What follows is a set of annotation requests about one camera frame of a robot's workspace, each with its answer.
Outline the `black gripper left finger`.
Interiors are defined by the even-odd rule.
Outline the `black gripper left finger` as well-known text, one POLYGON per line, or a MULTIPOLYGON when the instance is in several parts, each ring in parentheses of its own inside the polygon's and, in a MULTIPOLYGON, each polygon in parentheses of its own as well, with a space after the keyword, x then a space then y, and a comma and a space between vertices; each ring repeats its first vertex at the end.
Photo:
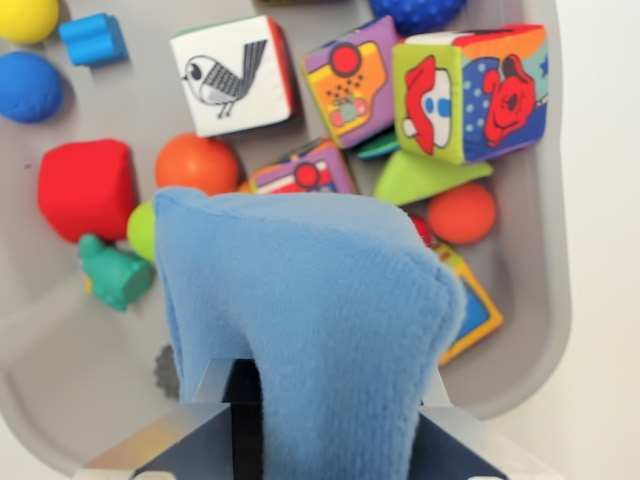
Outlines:
POLYGON ((191 402, 89 461, 74 477, 260 479, 261 394, 252 360, 213 360, 191 402))

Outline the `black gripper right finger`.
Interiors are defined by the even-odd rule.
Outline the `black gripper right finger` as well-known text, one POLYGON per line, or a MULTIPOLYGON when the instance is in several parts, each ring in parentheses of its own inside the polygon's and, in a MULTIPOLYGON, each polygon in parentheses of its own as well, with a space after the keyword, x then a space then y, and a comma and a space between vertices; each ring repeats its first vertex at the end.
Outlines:
POLYGON ((427 417, 427 407, 450 407, 443 384, 431 384, 421 400, 409 466, 410 479, 506 479, 507 476, 427 417))

